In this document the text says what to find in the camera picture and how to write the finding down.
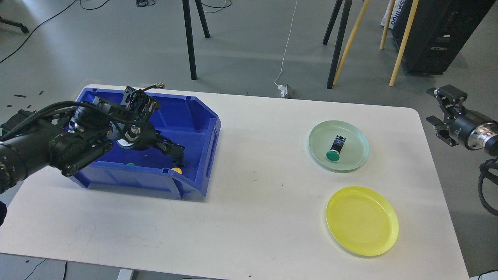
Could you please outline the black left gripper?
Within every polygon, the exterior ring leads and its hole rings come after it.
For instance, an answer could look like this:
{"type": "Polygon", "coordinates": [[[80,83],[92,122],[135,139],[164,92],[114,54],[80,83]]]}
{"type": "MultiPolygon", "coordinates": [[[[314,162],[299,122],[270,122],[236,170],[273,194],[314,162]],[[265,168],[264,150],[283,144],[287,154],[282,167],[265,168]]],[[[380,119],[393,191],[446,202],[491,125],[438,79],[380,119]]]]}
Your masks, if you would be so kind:
{"type": "Polygon", "coordinates": [[[155,147],[163,155],[171,157],[171,151],[185,149],[184,146],[173,142],[171,139],[157,134],[153,124],[131,125],[124,136],[117,140],[117,145],[123,149],[145,151],[155,147]]]}

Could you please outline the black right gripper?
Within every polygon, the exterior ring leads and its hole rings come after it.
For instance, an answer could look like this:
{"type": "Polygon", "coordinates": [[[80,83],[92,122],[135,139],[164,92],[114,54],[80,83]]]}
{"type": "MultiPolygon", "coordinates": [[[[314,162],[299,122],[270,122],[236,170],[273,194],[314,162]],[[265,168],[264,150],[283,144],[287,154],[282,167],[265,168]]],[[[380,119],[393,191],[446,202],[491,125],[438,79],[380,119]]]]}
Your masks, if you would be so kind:
{"type": "Polygon", "coordinates": [[[439,88],[431,87],[426,93],[437,99],[443,113],[457,113],[443,120],[436,116],[426,117],[426,121],[436,130],[437,138],[452,147],[463,145],[466,148],[484,148],[481,126],[487,123],[487,117],[475,110],[464,112],[463,102],[468,97],[466,92],[448,84],[439,88]]]}

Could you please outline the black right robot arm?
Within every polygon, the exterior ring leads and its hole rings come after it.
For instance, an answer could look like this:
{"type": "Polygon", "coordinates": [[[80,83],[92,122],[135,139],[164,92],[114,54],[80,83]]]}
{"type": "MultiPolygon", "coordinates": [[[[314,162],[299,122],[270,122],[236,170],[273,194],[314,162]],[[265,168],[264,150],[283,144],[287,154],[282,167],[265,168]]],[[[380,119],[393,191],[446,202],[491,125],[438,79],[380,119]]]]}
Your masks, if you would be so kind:
{"type": "Polygon", "coordinates": [[[437,138],[450,147],[462,145],[470,151],[482,149],[492,156],[479,166],[478,195],[484,209],[497,216],[497,209],[487,202],[483,194],[485,179],[495,185],[498,184],[497,175],[491,172],[491,170],[497,170],[497,121],[476,110],[467,109],[463,103],[468,95],[452,85],[431,87],[426,90],[426,93],[437,100],[443,112],[442,119],[434,115],[426,118],[426,121],[435,129],[437,138]]]}

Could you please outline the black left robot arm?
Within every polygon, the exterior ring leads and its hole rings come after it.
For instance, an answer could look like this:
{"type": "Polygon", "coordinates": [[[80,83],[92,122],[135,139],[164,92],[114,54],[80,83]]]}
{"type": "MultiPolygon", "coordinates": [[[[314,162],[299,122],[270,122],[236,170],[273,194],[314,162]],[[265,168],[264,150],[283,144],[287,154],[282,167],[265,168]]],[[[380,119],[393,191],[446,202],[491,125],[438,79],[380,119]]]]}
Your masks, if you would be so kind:
{"type": "Polygon", "coordinates": [[[71,177],[115,143],[136,151],[155,148],[182,167],[185,147],[161,135],[150,121],[160,103],[146,91],[163,87],[128,86],[121,103],[95,97],[92,102],[61,101],[34,112],[19,110],[1,125],[1,193],[46,166],[71,177]]]}

